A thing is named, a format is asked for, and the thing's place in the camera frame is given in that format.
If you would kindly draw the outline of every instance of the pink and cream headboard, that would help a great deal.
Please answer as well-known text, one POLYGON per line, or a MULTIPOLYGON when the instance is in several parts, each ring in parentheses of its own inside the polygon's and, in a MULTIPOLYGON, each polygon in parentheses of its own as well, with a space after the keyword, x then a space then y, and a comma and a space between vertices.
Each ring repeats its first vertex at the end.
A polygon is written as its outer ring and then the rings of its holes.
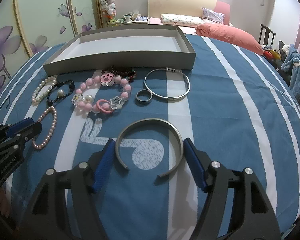
POLYGON ((229 25, 230 5, 218 0, 148 0, 148 17, 160 18, 163 13, 202 18, 202 7, 224 13, 223 24, 229 25))

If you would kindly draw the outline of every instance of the gray box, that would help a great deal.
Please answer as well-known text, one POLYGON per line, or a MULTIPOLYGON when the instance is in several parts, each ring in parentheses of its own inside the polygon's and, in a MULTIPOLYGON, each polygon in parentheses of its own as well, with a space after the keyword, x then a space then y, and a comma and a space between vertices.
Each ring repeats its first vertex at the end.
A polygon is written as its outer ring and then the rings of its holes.
POLYGON ((172 25, 122 25, 80 33, 44 64, 47 75, 117 67, 192 70, 195 52, 172 25))

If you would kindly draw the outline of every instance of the silver bolt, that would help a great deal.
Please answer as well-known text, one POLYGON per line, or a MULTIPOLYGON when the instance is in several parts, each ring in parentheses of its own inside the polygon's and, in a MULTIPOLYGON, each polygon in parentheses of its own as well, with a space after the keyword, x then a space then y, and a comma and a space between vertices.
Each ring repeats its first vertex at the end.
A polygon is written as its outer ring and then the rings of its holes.
POLYGON ((79 168, 80 169, 85 169, 86 167, 88 167, 88 164, 86 162, 79 163, 79 168))
POLYGON ((211 163, 211 166, 214 167, 214 168, 219 168, 220 167, 220 162, 214 161, 214 162, 211 163))
POLYGON ((48 169, 47 171, 46 171, 46 174, 47 175, 52 175, 54 173, 54 169, 48 169))
POLYGON ((253 170, 251 168, 245 168, 244 171, 247 174, 252 174, 253 173, 253 170))

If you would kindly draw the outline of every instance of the pink plastic ring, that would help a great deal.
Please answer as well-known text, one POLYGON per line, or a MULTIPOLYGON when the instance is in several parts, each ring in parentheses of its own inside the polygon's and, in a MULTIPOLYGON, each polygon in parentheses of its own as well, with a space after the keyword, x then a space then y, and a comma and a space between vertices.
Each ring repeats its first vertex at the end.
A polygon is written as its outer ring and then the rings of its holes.
POLYGON ((113 110, 105 110, 100 106, 100 103, 108 103, 109 105, 111 104, 109 101, 105 100, 105 99, 99 99, 96 103, 97 108, 100 112, 103 112, 105 114, 111 114, 113 112, 113 110))

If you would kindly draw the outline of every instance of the silver bangle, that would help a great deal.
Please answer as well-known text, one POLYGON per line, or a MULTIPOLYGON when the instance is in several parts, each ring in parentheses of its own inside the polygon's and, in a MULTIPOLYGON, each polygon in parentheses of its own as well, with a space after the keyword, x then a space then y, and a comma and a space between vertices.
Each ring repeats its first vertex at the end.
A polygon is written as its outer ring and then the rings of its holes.
POLYGON ((149 104, 151 101, 152 101, 152 93, 151 91, 149 91, 148 89, 142 89, 142 90, 139 90, 136 94, 136 100, 140 103, 140 104, 143 104, 143 105, 147 105, 149 104), (142 100, 139 98, 139 96, 141 96, 141 94, 146 94, 147 96, 149 96, 149 98, 147 100, 142 100))
POLYGON ((152 94, 154 94, 155 96, 157 96, 157 97, 159 97, 159 98, 163 98, 163 99, 166 99, 166 100, 178 100, 178 99, 181 99, 181 98, 185 97, 185 96, 189 93, 189 91, 190 91, 190 81, 189 81, 188 77, 187 77, 185 74, 183 74, 181 71, 178 71, 178 70, 176 70, 176 69, 174 69, 174 68, 168 68, 168 67, 167 67, 167 68, 157 68, 157 69, 154 69, 154 70, 150 71, 150 72, 146 75, 145 80, 143 81, 143 83, 145 84, 146 89, 148 89, 152 94), (150 75, 152 72, 157 71, 157 70, 165 70, 166 72, 172 71, 172 72, 178 72, 178 73, 180 73, 180 74, 183 75, 183 76, 186 78, 186 80, 187 80, 187 83, 188 83, 188 90, 187 90, 183 95, 181 95, 181 96, 178 96, 178 97, 171 97, 171 98, 169 98, 169 97, 164 97, 164 96, 160 96, 160 95, 154 93, 154 92, 147 86, 147 84, 146 84, 146 79, 147 79, 148 75, 150 75))
POLYGON ((124 128, 121 133, 119 134, 116 142, 115 142, 115 154, 117 156, 117 159, 119 161, 119 163, 127 170, 129 170, 128 166, 122 161, 122 159, 120 158, 120 154, 119 154, 119 147, 121 144, 122 139, 127 135, 127 133, 129 133, 131 130, 140 127, 140 126, 145 126, 145 125, 160 125, 163 126, 165 128, 168 128, 173 134, 174 136, 177 138, 178 141, 178 145, 180 148, 180 156, 179 158, 177 158, 176 156, 176 164, 167 172, 158 175, 159 177, 164 177, 166 175, 169 175, 170 173, 172 173, 180 164, 181 159, 183 157, 183 142, 182 142, 182 137, 179 133, 179 131, 168 121, 160 119, 160 118, 146 118, 146 119, 141 119, 139 121, 133 122, 132 124, 129 124, 126 128, 124 128))

